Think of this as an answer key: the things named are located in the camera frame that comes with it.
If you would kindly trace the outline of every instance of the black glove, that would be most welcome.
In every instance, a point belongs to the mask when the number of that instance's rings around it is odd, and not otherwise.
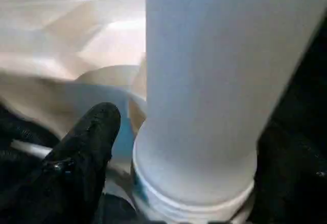
[[[46,129],[17,118],[3,107],[1,116],[4,140],[0,157],[0,223],[92,223],[120,128],[117,108],[110,103],[96,105],[59,144]],[[54,149],[40,161],[10,149],[12,139]],[[122,206],[119,209],[127,208],[129,213],[124,220],[136,218],[129,204]]]

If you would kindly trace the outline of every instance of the gloved hand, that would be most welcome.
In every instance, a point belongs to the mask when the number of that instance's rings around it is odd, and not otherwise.
[[[101,103],[58,143],[48,130],[0,107],[0,223],[92,223],[119,128],[118,109]],[[41,161],[11,149],[13,139],[54,149]],[[124,220],[136,218],[125,200],[106,198],[120,203],[129,214]]]

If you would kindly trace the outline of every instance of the white rod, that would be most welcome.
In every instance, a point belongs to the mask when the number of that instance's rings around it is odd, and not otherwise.
[[[134,146],[145,188],[210,206],[252,187],[256,141],[325,4],[147,0],[148,113]]]

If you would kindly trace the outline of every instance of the white cylinder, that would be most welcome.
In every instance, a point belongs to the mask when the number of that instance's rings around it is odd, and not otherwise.
[[[256,141],[325,3],[147,0],[148,109],[133,159],[144,198],[184,207],[238,199],[220,219],[234,215],[253,186]]]

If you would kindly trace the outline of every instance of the black fabric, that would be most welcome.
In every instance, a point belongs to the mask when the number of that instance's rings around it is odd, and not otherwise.
[[[91,223],[120,128],[110,103],[93,107],[22,181],[0,195],[0,223]]]
[[[40,163],[36,157],[11,148],[13,139],[50,148],[59,143],[59,139],[46,128],[17,117],[0,104],[0,194],[26,177]]]
[[[257,224],[327,223],[327,20],[258,143]]]

